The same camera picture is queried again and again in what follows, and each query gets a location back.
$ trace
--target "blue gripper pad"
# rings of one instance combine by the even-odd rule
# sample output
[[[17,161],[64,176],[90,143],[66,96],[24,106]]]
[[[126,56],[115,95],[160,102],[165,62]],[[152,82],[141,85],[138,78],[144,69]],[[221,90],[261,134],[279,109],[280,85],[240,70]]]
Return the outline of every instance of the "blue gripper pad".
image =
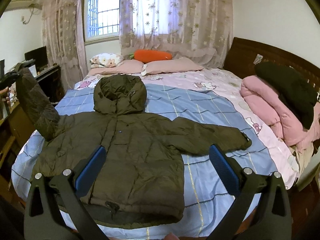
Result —
[[[224,153],[215,146],[211,145],[209,148],[209,159],[217,171],[223,185],[225,186],[227,192],[235,197],[240,195],[240,181],[236,172],[232,169],[227,161]]]
[[[106,158],[106,149],[100,146],[95,149],[95,151],[86,160],[87,164],[83,167],[74,182],[77,197],[81,198],[87,195],[102,166],[106,162]]]

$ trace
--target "folded pink comforter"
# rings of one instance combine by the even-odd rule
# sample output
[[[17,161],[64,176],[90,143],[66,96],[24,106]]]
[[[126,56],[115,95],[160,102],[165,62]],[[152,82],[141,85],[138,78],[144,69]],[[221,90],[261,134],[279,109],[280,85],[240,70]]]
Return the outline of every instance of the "folded pink comforter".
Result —
[[[314,119],[309,130],[303,128],[297,117],[280,101],[278,92],[257,76],[242,80],[241,96],[274,134],[284,140],[287,146],[296,145],[298,151],[310,146],[320,138],[320,103],[314,107]]]

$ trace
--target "floral pillow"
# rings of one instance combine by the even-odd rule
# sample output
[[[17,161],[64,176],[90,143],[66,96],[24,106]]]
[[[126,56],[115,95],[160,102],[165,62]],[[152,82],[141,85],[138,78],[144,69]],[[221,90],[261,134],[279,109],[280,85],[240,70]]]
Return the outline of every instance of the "floral pillow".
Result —
[[[90,59],[91,68],[96,67],[115,67],[123,62],[123,56],[114,53],[102,53]]]

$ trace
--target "jacket sleeve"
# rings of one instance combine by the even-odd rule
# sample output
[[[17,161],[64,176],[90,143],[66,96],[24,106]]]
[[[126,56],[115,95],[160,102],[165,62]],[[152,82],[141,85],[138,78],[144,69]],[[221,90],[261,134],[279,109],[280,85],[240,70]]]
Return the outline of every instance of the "jacket sleeve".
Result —
[[[50,141],[54,138],[60,115],[42,91],[28,68],[19,70],[22,76],[16,81],[17,98],[34,127]]]
[[[166,126],[163,142],[189,155],[207,155],[213,144],[225,153],[245,150],[252,144],[244,133],[234,127],[203,124],[183,117],[163,125]]]

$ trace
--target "jacket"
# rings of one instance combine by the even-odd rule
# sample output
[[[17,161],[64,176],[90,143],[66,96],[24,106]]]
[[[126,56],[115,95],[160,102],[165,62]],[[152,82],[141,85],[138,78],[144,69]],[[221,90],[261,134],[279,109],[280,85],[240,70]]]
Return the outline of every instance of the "jacket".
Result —
[[[309,130],[313,122],[317,92],[303,76],[294,68],[271,62],[257,64],[255,73],[279,92],[281,102]]]
[[[107,160],[81,198],[104,226],[131,229],[178,222],[184,210],[181,154],[207,155],[212,144],[224,152],[251,145],[237,128],[145,113],[147,91],[137,76],[102,78],[94,89],[95,112],[59,116],[30,71],[22,71],[17,83],[20,103],[47,140],[33,176],[73,169],[97,146],[104,146]]]

